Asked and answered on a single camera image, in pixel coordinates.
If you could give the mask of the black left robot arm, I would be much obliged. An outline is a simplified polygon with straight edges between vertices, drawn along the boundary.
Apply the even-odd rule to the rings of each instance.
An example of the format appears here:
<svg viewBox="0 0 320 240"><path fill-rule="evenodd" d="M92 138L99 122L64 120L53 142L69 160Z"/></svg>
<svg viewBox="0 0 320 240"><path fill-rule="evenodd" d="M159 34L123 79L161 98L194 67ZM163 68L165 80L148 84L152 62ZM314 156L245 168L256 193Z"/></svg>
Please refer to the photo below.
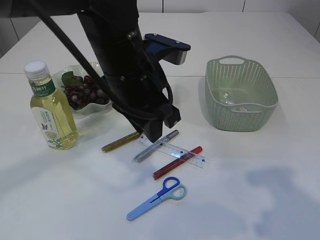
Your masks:
<svg viewBox="0 0 320 240"><path fill-rule="evenodd" d="M103 76L90 66L54 16L77 15ZM180 121L167 77L152 52L147 52L134 0L3 0L2 18L39 17L111 99L135 130L151 142Z"/></svg>

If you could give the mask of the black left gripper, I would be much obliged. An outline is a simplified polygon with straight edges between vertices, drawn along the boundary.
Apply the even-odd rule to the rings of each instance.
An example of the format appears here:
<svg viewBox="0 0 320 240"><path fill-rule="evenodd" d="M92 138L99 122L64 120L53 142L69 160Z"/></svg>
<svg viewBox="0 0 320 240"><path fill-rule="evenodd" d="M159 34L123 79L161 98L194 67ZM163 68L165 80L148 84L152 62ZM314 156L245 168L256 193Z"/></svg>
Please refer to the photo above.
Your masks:
<svg viewBox="0 0 320 240"><path fill-rule="evenodd" d="M181 120L159 64L103 64L102 71L103 87L117 110L152 143L163 135L163 124L171 129Z"/></svg>

